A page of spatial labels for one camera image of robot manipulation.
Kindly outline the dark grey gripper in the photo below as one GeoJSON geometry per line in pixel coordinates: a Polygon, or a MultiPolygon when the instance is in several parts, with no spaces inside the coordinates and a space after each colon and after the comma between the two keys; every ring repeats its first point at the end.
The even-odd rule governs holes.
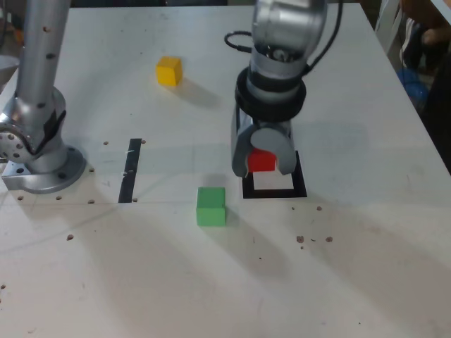
{"type": "Polygon", "coordinates": [[[236,104],[231,139],[231,165],[236,176],[247,176],[247,158],[253,147],[272,153],[281,174],[288,175],[295,171],[295,148],[290,121],[270,123],[255,120],[236,104]]]}

